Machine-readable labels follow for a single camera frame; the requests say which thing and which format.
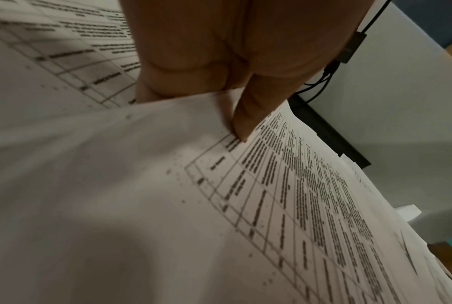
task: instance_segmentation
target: white wall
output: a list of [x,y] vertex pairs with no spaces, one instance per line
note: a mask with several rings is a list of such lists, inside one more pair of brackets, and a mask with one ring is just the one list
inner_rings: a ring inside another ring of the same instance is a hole
[[367,34],[311,106],[372,163],[394,207],[452,208],[452,58],[392,4]]

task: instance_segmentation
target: human hand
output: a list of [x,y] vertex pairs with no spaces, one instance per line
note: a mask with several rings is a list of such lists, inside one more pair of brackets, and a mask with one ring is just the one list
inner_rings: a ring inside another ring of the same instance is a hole
[[343,49],[372,0],[121,0],[139,58],[136,100],[246,87],[253,129]]

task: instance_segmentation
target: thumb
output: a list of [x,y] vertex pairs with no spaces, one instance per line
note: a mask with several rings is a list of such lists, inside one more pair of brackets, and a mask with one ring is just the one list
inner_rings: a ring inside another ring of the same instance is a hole
[[290,97],[307,77],[279,78],[253,75],[237,104],[232,125],[245,142],[254,128]]

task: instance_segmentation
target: hand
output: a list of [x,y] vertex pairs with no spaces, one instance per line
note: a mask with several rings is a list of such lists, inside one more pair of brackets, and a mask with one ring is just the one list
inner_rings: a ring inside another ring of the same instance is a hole
[[246,87],[253,129],[345,46],[372,0],[121,0],[141,61],[138,102]]

